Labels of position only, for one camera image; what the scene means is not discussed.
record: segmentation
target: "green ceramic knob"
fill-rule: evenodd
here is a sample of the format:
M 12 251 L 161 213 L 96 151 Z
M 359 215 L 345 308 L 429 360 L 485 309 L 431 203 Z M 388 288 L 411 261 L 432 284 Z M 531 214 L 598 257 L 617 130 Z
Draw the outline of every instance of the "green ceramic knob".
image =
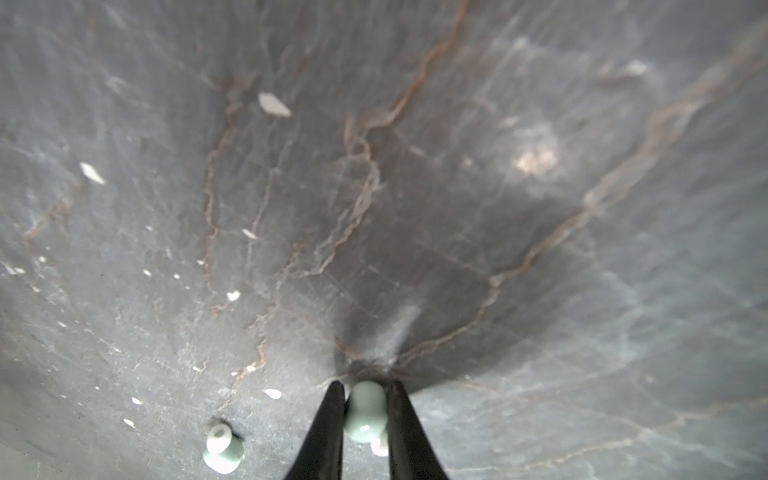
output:
M 377 382 L 357 383 L 347 399 L 344 432 L 357 443 L 379 439 L 386 429 L 386 392 Z
M 232 435 L 232 429 L 226 423 L 220 423 L 208 432 L 205 446 L 203 460 L 216 472 L 232 473 L 243 461 L 243 443 Z

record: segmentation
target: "pale green object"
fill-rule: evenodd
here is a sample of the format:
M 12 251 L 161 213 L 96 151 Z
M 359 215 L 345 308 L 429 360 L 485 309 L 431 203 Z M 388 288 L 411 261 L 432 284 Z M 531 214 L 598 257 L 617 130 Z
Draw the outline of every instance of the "pale green object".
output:
M 377 382 L 357 383 L 347 400 L 344 432 L 357 443 L 370 443 L 386 430 L 386 392 Z
M 232 429 L 226 423 L 220 423 L 208 432 L 205 447 L 203 460 L 218 473 L 232 473 L 243 461 L 243 443 L 232 435 Z

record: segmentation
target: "gray marble surface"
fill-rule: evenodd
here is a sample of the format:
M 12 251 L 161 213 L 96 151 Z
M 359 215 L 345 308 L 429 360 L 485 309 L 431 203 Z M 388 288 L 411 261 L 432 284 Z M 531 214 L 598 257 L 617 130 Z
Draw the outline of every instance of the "gray marble surface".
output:
M 384 375 L 456 480 L 768 475 L 768 5 L 464 8 L 2 0 L 0 442 L 279 479 Z

